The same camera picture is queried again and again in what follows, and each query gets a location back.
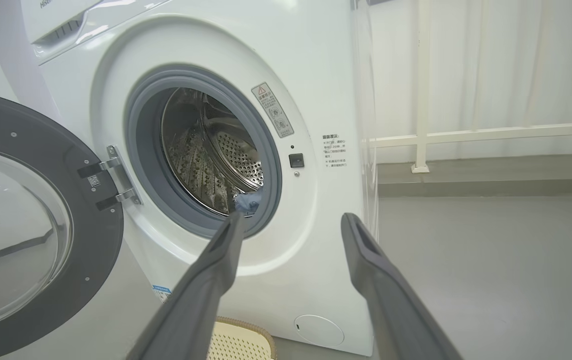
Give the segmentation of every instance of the white railing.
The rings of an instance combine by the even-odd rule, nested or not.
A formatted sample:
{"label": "white railing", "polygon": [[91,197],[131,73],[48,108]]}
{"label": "white railing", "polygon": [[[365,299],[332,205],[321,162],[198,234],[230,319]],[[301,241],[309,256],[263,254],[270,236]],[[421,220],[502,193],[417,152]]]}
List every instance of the white railing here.
{"label": "white railing", "polygon": [[524,116],[521,119],[521,125],[512,127],[485,128],[479,127],[480,124],[480,92],[487,91],[484,87],[484,77],[480,69],[484,66],[484,47],[492,46],[485,39],[485,30],[488,18],[488,2],[483,0],[481,3],[480,28],[479,28],[479,44],[477,56],[477,68],[475,78],[475,95],[473,101],[473,111],[469,129],[451,132],[428,132],[428,112],[430,109],[430,30],[431,30],[431,0],[418,0],[417,4],[417,28],[418,28],[418,52],[417,52],[417,68],[416,68],[416,134],[403,136],[377,137],[373,140],[376,148],[388,148],[397,146],[416,146],[415,164],[412,166],[413,173],[426,173],[428,166],[426,165],[426,152],[428,144],[441,144],[451,142],[469,142],[469,141],[489,141],[495,139],[517,139],[530,137],[556,137],[564,135],[572,135],[572,122],[558,123],[549,125],[532,125],[531,116],[533,111],[533,101],[537,98],[537,93],[542,86],[541,61],[544,54],[544,47],[549,43],[546,39],[546,22],[549,19],[549,2],[542,0],[540,3],[540,19],[537,38],[537,48],[535,50],[533,71],[530,78],[530,89],[528,91],[528,99]]}

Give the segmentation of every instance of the metal hinge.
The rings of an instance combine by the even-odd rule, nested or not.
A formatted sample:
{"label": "metal hinge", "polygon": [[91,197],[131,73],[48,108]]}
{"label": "metal hinge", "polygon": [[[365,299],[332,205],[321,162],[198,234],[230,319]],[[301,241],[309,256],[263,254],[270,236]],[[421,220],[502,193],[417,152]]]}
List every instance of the metal hinge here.
{"label": "metal hinge", "polygon": [[126,171],[126,168],[123,166],[123,163],[121,162],[121,155],[119,154],[117,146],[110,145],[107,147],[107,150],[108,150],[108,155],[110,157],[109,160],[97,162],[96,164],[91,164],[78,170],[78,173],[82,178],[89,178],[103,171],[108,171],[112,169],[114,171],[114,174],[119,179],[121,185],[123,185],[125,189],[124,191],[116,194],[115,196],[112,196],[110,198],[98,202],[97,207],[99,208],[99,210],[104,210],[109,207],[112,207],[112,205],[115,205],[117,203],[123,203],[128,199],[131,199],[132,202],[135,203],[136,205],[141,205],[142,203],[141,197],[139,196],[137,189],[135,189],[135,187],[132,185],[132,180],[130,179],[130,175],[128,174],[128,171]]}

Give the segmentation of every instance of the front-loading washing machine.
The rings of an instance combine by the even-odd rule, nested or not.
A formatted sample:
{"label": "front-loading washing machine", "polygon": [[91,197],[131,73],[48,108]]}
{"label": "front-loading washing machine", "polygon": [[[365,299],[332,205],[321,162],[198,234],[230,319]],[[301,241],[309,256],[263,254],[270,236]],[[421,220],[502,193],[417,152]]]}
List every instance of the front-loading washing machine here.
{"label": "front-loading washing machine", "polygon": [[[103,284],[122,233],[164,301],[237,210],[246,239],[219,314],[370,355],[340,234],[346,212],[377,225],[363,5],[24,0],[62,119],[0,99],[0,173],[45,209],[50,230],[36,243],[59,245],[37,285],[0,309],[0,334],[34,308],[54,320],[15,347],[70,319]],[[73,285],[95,271],[92,286]]]}

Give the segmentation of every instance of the washing machine door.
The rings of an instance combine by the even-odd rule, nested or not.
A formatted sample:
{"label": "washing machine door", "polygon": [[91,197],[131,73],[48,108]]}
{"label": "washing machine door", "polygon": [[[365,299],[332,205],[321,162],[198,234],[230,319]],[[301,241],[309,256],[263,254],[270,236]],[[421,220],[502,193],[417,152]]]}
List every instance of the washing machine door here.
{"label": "washing machine door", "polygon": [[0,356],[68,321],[112,270],[123,210],[100,164],[55,121],[0,98]]}

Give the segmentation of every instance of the laundry basket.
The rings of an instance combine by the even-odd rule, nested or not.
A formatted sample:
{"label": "laundry basket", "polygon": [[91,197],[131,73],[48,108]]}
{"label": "laundry basket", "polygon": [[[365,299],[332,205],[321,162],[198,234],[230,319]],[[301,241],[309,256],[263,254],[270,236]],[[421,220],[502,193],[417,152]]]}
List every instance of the laundry basket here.
{"label": "laundry basket", "polygon": [[247,322],[217,317],[208,360],[277,360],[272,336]]}

